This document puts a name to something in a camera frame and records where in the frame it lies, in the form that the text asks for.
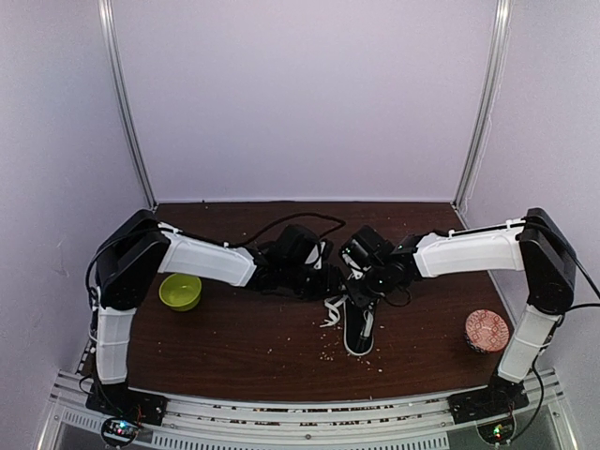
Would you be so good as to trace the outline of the black white canvas sneaker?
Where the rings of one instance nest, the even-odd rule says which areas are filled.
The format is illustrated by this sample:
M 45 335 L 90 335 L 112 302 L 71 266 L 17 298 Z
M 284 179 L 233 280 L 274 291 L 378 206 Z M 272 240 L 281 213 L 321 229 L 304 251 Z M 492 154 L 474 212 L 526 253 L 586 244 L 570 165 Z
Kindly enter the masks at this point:
M 343 344 L 347 353 L 356 357 L 369 354 L 374 345 L 373 329 L 378 302 L 358 307 L 348 295 L 338 295 L 325 299 L 323 305 L 326 317 L 320 327 L 342 325 Z

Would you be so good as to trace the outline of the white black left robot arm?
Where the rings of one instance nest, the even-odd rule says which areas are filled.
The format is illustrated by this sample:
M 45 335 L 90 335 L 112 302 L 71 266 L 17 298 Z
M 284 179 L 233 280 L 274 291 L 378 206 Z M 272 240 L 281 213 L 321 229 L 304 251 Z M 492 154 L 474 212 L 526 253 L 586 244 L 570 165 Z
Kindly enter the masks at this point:
M 129 414 L 128 345 L 133 317 L 156 275 L 211 279 L 258 293 L 324 300 L 343 290 L 343 274 L 327 261 L 333 249 L 325 235 L 296 225 L 292 217 L 273 241 L 253 246 L 219 242 L 185 232 L 141 209 L 97 249 L 86 287 L 97 302 L 99 402 L 115 416 Z

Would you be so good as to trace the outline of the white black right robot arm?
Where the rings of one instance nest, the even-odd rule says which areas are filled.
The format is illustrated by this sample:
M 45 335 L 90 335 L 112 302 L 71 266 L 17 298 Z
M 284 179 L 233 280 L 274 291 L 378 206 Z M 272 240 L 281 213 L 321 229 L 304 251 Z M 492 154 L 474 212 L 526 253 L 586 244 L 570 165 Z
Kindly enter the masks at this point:
M 497 380 L 481 393 L 487 413 L 501 413 L 516 399 L 515 384 L 533 369 L 560 318 L 574 305 L 577 254 L 542 208 L 497 225 L 414 234 L 397 243 L 364 226 L 342 245 L 339 256 L 350 271 L 343 330 L 346 351 L 353 356 L 373 349 L 377 306 L 394 290 L 457 274 L 521 276 L 525 305 L 495 368 Z

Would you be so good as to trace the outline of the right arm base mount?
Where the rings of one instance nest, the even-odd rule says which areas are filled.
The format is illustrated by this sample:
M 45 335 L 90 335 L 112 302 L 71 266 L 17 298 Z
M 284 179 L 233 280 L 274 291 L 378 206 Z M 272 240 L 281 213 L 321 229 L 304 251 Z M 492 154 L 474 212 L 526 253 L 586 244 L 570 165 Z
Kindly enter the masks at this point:
M 509 414 L 530 404 L 523 382 L 497 377 L 486 387 L 451 395 L 447 401 L 456 425 Z

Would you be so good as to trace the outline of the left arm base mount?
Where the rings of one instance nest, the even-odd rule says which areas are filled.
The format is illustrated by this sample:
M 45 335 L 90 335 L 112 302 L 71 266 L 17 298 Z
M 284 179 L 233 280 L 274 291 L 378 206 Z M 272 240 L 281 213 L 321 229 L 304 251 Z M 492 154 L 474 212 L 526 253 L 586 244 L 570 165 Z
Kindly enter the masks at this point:
M 87 409 L 134 424 L 160 426 L 168 399 L 162 395 L 132 390 L 126 382 L 103 384 L 93 382 L 85 402 Z

